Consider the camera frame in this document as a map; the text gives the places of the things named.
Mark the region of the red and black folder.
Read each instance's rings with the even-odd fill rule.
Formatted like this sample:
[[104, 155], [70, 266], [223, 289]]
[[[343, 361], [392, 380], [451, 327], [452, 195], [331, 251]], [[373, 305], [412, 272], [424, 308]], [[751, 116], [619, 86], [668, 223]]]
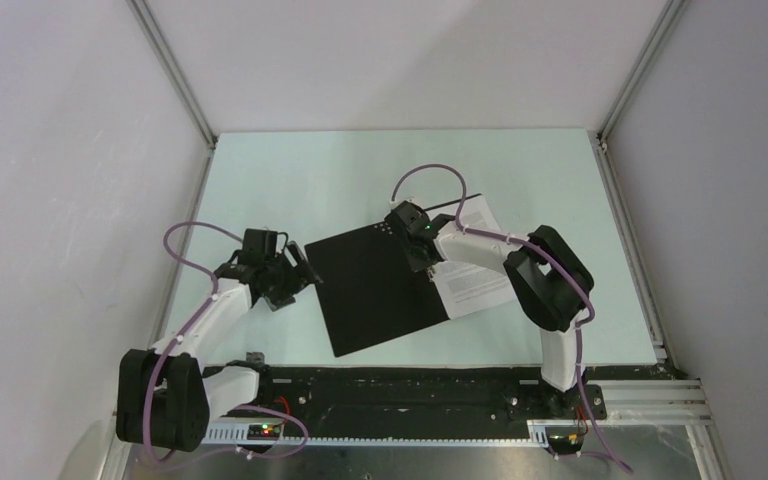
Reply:
[[336, 357], [449, 320], [430, 271], [412, 272], [385, 221], [305, 246]]

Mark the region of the right aluminium frame post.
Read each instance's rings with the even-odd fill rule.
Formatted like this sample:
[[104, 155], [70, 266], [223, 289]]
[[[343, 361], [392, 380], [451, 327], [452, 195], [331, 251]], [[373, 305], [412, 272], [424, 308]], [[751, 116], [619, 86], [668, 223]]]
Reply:
[[595, 138], [603, 152], [608, 151], [610, 137], [690, 4], [688, 0], [669, 0], [664, 3], [616, 98], [596, 131]]

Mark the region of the large printed paper sheet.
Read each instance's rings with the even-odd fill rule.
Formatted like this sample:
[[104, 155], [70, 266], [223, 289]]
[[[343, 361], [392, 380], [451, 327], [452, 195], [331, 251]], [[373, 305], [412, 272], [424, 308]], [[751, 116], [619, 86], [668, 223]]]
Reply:
[[[484, 230], [499, 229], [482, 194], [466, 199], [462, 215], [462, 221], [468, 226]], [[430, 277], [449, 319], [468, 316], [516, 299], [506, 275], [467, 263], [438, 263], [431, 268]]]

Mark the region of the left aluminium frame post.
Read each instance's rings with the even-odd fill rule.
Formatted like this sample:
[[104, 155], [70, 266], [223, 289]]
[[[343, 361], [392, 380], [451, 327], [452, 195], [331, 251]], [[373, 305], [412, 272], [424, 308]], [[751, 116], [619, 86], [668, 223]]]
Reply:
[[126, 4], [203, 143], [208, 149], [214, 149], [218, 135], [210, 125], [150, 3], [146, 0], [127, 0]]

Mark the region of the left controller board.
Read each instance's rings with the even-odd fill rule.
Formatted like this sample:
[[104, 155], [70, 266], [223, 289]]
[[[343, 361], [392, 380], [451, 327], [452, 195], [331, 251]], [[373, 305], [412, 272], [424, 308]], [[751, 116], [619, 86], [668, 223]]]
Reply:
[[246, 433], [248, 441], [277, 441], [282, 436], [281, 424], [250, 424]]

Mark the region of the controller board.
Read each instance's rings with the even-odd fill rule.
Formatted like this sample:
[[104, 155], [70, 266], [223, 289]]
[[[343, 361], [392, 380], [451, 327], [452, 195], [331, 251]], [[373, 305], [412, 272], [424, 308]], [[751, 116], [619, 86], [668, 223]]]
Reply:
[[281, 424], [250, 424], [246, 433], [248, 441], [277, 441], [282, 436]]
[[578, 457], [583, 447], [583, 436], [577, 433], [547, 433], [546, 451], [553, 457]]

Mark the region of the aluminium frame post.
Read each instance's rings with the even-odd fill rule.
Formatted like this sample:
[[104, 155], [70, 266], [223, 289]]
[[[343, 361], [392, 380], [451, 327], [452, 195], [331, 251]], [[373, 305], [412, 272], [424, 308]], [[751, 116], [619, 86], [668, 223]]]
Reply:
[[595, 138], [603, 152], [608, 151], [610, 137], [690, 4], [688, 0], [669, 0], [664, 3], [616, 98], [596, 131]]
[[203, 143], [208, 149], [214, 149], [218, 135], [210, 125], [150, 3], [146, 0], [127, 0], [126, 4]]

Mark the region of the right controller board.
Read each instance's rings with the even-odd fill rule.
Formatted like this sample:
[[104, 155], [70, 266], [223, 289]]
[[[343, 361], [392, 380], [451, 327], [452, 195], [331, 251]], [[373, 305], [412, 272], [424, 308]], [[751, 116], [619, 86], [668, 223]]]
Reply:
[[577, 433], [547, 433], [546, 451], [553, 457], [578, 457], [583, 447], [583, 436]]

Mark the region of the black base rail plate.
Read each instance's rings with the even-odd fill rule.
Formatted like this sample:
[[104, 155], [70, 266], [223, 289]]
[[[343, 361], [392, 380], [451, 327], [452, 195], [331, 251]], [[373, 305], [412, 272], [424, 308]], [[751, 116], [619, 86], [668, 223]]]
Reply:
[[503, 439], [526, 436], [529, 422], [607, 417], [598, 385], [553, 394], [536, 367], [269, 367], [254, 403], [314, 436]]

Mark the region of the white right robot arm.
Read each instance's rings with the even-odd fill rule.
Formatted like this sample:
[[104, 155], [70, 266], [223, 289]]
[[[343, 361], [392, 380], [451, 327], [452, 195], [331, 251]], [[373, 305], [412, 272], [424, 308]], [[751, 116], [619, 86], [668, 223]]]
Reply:
[[432, 218], [409, 201], [392, 208], [385, 223], [413, 271], [451, 261], [506, 275], [524, 315], [540, 329], [543, 408], [566, 418], [580, 407], [581, 328], [595, 318], [595, 281], [554, 228], [542, 225], [518, 237], [470, 227], [453, 215]]

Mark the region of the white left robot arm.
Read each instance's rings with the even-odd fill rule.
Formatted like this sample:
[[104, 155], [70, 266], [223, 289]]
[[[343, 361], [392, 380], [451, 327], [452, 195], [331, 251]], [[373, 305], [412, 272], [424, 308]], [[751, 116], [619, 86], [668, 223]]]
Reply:
[[256, 360], [208, 365], [231, 327], [258, 303], [277, 311], [321, 279], [303, 249], [285, 232], [248, 229], [233, 235], [230, 257], [210, 269], [181, 264], [208, 277], [209, 291], [191, 317], [147, 349], [131, 349], [118, 370], [116, 436], [137, 444], [154, 463], [154, 450], [192, 452], [208, 426], [239, 406], [264, 416], [276, 403], [275, 388], [264, 382], [269, 368]]

